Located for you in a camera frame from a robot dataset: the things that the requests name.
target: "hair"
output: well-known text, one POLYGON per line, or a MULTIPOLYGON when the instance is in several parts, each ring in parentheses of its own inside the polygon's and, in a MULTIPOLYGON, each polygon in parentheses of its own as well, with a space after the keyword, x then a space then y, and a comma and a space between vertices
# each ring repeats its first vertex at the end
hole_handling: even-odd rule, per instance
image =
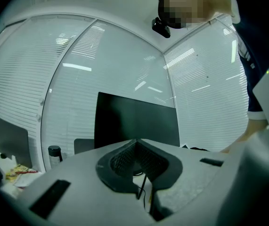
POLYGON ((182 28, 181 19, 176 17, 175 12, 172 12, 169 7, 164 6, 164 0, 159 0, 158 16, 163 24, 171 28, 182 28))

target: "black monitor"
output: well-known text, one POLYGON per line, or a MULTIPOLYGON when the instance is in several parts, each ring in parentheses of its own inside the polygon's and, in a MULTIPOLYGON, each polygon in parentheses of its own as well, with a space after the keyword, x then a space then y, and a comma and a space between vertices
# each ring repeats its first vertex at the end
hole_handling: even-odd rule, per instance
POLYGON ((179 146, 176 109, 99 92, 95 148, 140 138, 179 146))
POLYGON ((27 130, 0 118, 0 153, 14 155, 17 163, 31 168, 27 130))

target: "window blinds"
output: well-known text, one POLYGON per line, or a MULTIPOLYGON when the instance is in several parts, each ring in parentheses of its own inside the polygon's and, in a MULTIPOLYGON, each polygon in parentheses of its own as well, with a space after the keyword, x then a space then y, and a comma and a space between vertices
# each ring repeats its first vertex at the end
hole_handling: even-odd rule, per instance
POLYGON ((0 47, 0 118, 28 130, 33 168, 41 170, 36 115, 51 71, 91 19, 39 16, 26 21, 0 47))
POLYGON ((117 26, 97 21, 73 44, 56 71, 42 115, 41 141, 74 155, 77 138, 93 139, 98 92, 174 107, 163 54, 117 26))
POLYGON ((220 151, 245 130, 248 95, 237 37, 218 21, 165 53, 181 144, 220 151))

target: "person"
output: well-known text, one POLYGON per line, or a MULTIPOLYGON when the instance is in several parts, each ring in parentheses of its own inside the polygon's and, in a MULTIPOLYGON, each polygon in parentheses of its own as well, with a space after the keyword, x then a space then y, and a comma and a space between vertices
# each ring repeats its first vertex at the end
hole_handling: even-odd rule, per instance
MULTIPOLYGON (((235 141, 241 142, 268 125, 253 88, 269 68, 269 0, 159 0, 158 5, 161 21, 176 29, 207 22, 216 12, 232 17, 247 79, 248 123, 245 132, 235 141)), ((228 153, 233 145, 222 152, 228 153)))

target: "computer monitor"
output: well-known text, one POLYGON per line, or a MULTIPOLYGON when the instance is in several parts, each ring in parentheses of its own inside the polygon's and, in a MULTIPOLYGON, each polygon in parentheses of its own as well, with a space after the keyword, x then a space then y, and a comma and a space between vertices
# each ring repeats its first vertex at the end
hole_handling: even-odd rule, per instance
POLYGON ((27 130, 0 118, 0 153, 14 155, 17 163, 31 168, 27 130))
POLYGON ((176 109, 99 92, 95 148, 141 138, 179 146, 176 109))

